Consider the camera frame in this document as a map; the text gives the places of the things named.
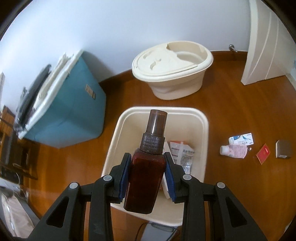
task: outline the baseboard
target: baseboard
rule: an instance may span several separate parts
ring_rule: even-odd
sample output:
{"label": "baseboard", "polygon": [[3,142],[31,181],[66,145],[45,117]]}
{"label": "baseboard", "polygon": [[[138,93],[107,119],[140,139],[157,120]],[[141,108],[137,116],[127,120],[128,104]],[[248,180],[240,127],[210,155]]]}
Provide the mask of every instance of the baseboard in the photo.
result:
{"label": "baseboard", "polygon": [[[247,60],[247,54],[248,52],[245,51],[238,51],[235,53],[234,51],[212,51],[211,52],[214,56],[214,62],[217,61],[246,61]],[[133,78],[133,73],[131,69],[122,72],[120,74],[117,74],[115,76],[112,76],[108,79],[105,79],[100,82],[100,85],[102,88],[105,87],[105,83],[108,82],[108,86],[112,86],[112,84],[118,83],[118,82],[125,82],[127,80],[130,80]]]}
{"label": "baseboard", "polygon": [[296,79],[294,79],[294,77],[291,74],[286,74],[288,80],[291,82],[291,84],[293,85],[294,89],[296,90]]}

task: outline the red envelope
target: red envelope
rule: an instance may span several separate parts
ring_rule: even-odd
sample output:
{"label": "red envelope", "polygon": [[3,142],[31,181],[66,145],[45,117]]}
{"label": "red envelope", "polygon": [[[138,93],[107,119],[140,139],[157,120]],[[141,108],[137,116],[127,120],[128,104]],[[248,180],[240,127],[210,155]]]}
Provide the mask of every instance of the red envelope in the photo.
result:
{"label": "red envelope", "polygon": [[264,146],[256,154],[256,156],[259,159],[259,162],[261,163],[261,165],[268,158],[269,154],[270,154],[270,150],[269,150],[268,146],[266,144],[264,144]]}

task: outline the blue storage box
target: blue storage box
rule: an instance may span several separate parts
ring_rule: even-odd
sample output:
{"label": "blue storage box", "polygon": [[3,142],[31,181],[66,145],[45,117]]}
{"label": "blue storage box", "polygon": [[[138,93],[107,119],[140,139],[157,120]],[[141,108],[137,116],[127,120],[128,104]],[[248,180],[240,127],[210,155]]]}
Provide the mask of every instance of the blue storage box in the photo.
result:
{"label": "blue storage box", "polygon": [[81,54],[82,51],[71,57],[50,84],[19,138],[62,148],[100,136],[106,94]]}

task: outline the bottle cap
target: bottle cap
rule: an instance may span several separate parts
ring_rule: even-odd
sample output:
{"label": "bottle cap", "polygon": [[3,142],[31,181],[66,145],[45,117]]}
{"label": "bottle cap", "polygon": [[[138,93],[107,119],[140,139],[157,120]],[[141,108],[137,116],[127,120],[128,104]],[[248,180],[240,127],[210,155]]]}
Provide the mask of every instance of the bottle cap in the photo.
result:
{"label": "bottle cap", "polygon": [[152,154],[162,154],[165,138],[165,123],[167,112],[151,110],[146,132],[143,134],[140,150]]}
{"label": "bottle cap", "polygon": [[229,153],[229,146],[220,147],[220,155],[227,155]]}

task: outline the triangular cutout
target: triangular cutout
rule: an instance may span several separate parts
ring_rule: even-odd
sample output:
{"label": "triangular cutout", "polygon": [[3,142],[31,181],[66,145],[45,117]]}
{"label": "triangular cutout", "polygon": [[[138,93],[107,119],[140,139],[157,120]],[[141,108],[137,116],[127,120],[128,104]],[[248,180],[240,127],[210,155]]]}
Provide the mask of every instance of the triangular cutout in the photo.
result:
{"label": "triangular cutout", "polygon": [[236,228],[236,227],[239,227],[242,225],[246,225],[247,220],[244,218],[244,216],[241,214],[241,212],[235,206],[233,201],[229,197],[225,198],[225,200],[226,200],[226,205],[228,208],[228,213],[230,216],[231,226]]}
{"label": "triangular cutout", "polygon": [[63,227],[68,203],[69,198],[64,197],[55,210],[51,213],[46,221],[46,224],[57,228]]}

